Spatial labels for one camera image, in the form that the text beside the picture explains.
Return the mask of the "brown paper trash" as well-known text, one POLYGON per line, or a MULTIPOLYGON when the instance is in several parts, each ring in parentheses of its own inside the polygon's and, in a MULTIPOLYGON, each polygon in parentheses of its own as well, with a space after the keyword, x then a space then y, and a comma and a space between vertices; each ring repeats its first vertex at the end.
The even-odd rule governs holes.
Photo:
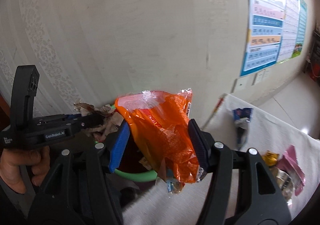
POLYGON ((109 134, 116 132, 124 120, 115 105, 95 107, 89 103, 77 102, 74 108, 81 114, 81 129, 97 142, 104 141, 109 134))

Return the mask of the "orange snack bag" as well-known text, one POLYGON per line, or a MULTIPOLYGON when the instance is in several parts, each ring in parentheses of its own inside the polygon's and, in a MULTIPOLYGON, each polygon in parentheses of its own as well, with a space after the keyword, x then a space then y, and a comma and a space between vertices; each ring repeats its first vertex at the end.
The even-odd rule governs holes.
POLYGON ((193 92, 145 90, 116 98, 116 110, 129 124, 133 139, 163 180, 195 183, 200 164, 188 134, 193 92))

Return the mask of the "blue white snack wrapper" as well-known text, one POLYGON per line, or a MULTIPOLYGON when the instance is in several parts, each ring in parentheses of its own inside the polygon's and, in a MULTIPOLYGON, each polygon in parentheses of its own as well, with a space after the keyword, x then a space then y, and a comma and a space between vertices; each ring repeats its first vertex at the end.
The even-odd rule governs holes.
POLYGON ((236 148, 238 151, 240 151, 247 142, 252 113, 253 108, 237 108, 233 110, 236 129, 236 148))

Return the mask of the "yellow wrapper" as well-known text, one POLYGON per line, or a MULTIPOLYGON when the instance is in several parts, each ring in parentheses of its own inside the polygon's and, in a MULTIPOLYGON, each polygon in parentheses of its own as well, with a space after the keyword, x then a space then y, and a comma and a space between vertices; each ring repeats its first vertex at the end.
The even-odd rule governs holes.
POLYGON ((275 166, 278 162, 279 154, 267 151, 262 155, 262 159, 268 167, 275 166))

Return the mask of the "pink foil wrapper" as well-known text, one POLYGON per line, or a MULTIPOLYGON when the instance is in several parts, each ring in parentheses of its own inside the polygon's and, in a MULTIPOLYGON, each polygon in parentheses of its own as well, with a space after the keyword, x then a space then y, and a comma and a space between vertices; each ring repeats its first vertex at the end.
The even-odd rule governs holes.
POLYGON ((290 145, 284 152, 276 167, 286 172, 292 179, 295 187, 295 196, 301 194, 305 186, 305 174, 298 165, 296 150, 293 145, 290 145))

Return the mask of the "silver foil wrapper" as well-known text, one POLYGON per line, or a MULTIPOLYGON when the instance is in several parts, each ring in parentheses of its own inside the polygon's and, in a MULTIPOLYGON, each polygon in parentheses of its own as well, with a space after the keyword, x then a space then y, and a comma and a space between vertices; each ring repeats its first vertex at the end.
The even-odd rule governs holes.
POLYGON ((276 166, 271 167, 270 171, 274 176, 287 205, 290 207, 292 205, 292 197, 295 194, 295 186, 291 177, 276 166))

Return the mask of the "green rimmed red trash bin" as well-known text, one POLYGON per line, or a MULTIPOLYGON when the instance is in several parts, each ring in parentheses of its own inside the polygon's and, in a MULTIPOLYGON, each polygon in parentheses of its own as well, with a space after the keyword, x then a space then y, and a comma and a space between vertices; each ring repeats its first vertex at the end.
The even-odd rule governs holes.
MULTIPOLYGON (((108 169, 108 164, 110 162, 110 150, 115 141, 116 132, 111 133, 107 136, 107 138, 102 142, 95 143, 95 148, 98 150, 102 150, 100 161, 103 169, 106 173, 112 174, 108 169)), ((123 179, 127 179, 129 181, 138 182, 138 183, 146 183, 155 181, 157 178, 157 173, 155 171, 149 170, 144 172, 134 172, 131 168, 129 172, 123 172, 118 168, 115 170, 115 173, 123 179)))

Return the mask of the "white towel mat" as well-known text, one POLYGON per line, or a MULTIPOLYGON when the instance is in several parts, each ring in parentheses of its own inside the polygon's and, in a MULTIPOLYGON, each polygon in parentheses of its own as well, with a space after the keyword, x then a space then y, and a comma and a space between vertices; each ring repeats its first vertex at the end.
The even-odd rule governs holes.
POLYGON ((319 185, 319 141, 253 108, 248 139, 236 148, 233 110, 249 104, 226 94, 201 131, 212 136, 210 167, 200 167, 195 183, 161 179, 126 207, 125 224, 289 224, 319 185), (305 186, 287 205, 276 180, 262 159, 266 151, 284 154, 293 145, 305 186))

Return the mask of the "white wall switch plate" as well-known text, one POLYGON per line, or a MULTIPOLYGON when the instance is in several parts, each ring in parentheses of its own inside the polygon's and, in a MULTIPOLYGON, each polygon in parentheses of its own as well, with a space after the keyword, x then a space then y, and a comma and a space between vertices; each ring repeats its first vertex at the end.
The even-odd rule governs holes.
POLYGON ((233 92, 238 92, 240 90, 243 90, 246 88, 247 86, 247 82, 248 82, 248 78, 247 77, 240 77, 238 79, 236 79, 235 84, 234 84, 234 88, 233 88, 233 92))

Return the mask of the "white wall socket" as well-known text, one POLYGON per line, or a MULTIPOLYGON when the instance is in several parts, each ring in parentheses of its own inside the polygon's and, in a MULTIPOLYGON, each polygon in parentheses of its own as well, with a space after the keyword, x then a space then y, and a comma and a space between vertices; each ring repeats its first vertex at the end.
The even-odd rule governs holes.
POLYGON ((264 69, 264 70, 261 70, 260 72, 258 72, 255 75, 255 78, 254 78, 252 85, 255 86, 256 84, 261 83, 264 80, 268 79, 270 76, 270 72, 271 72, 270 69, 264 69))

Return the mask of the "blue pinyin wall poster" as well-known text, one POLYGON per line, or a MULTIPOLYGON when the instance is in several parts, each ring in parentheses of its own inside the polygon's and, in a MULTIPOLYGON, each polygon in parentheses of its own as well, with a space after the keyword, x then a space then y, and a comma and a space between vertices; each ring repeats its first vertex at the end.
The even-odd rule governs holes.
POLYGON ((247 44, 240 76, 276 63, 283 36, 285 9, 266 0, 251 0, 247 44))

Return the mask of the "green bordered wall poster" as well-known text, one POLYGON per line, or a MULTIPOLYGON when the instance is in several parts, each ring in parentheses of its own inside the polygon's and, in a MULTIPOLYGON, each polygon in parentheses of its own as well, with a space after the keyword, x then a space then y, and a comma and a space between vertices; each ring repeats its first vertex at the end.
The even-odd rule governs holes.
POLYGON ((283 36, 277 64, 301 54, 307 24, 308 8, 304 0, 286 0, 283 36))

